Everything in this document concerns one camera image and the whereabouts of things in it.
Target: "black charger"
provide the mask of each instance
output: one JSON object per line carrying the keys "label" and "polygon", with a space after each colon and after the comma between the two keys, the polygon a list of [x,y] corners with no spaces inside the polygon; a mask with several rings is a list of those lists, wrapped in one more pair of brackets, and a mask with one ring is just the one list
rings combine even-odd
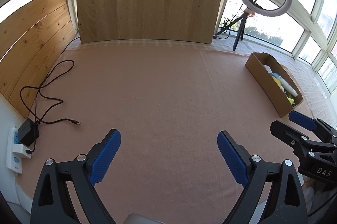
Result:
{"label": "black charger", "polygon": [[37,124],[29,118],[20,126],[17,131],[19,143],[29,147],[35,139],[39,137],[39,129]]}

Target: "electrical outlet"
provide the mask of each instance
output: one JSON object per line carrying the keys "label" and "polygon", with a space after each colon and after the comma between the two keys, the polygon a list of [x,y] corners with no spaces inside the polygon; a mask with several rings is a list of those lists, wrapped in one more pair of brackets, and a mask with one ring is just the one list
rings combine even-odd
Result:
{"label": "electrical outlet", "polygon": [[11,128],[8,134],[6,166],[14,173],[22,173],[22,158],[32,158],[31,154],[27,154],[26,150],[30,150],[25,145],[19,143],[17,128]]}

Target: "tree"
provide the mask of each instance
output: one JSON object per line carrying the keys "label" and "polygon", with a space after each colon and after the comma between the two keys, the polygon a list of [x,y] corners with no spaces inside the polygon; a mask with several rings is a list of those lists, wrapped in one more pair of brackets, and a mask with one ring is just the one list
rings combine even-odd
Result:
{"label": "tree", "polygon": [[278,36],[271,36],[268,41],[277,46],[281,46],[283,39]]}
{"label": "tree", "polygon": [[249,26],[247,28],[245,28],[245,33],[251,36],[255,36],[257,38],[261,38],[263,40],[268,41],[269,37],[265,32],[259,32],[256,27],[253,26]]}
{"label": "tree", "polygon": [[233,31],[238,31],[239,27],[240,27],[240,21],[235,23],[230,29],[233,30]]}

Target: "cardboard box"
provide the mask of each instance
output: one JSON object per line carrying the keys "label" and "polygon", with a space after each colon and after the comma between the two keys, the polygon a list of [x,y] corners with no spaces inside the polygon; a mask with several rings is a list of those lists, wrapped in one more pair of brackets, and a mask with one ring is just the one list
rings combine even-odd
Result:
{"label": "cardboard box", "polygon": [[[268,65],[273,73],[279,74],[283,77],[297,92],[298,96],[293,97],[295,106],[293,107],[287,99],[287,96],[279,88],[272,76],[267,72],[263,65]],[[270,101],[274,105],[280,117],[285,116],[291,110],[297,107],[302,101],[303,97],[287,72],[282,66],[268,53],[252,53],[246,62],[246,68],[255,77],[262,89],[265,91]]]}

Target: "yellow object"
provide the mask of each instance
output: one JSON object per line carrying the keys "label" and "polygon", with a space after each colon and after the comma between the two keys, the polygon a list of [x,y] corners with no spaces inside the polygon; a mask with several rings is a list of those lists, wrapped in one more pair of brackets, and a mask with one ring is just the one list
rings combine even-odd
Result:
{"label": "yellow object", "polygon": [[274,81],[277,83],[277,85],[280,87],[280,89],[283,91],[283,87],[281,85],[281,81],[279,81],[276,77],[273,77],[272,78],[274,79]]}
{"label": "yellow object", "polygon": [[292,98],[290,98],[290,97],[287,97],[287,98],[288,98],[289,102],[291,103],[291,105],[293,105],[293,104],[294,104],[294,102],[295,102],[295,100],[294,100],[294,99],[292,99]]}

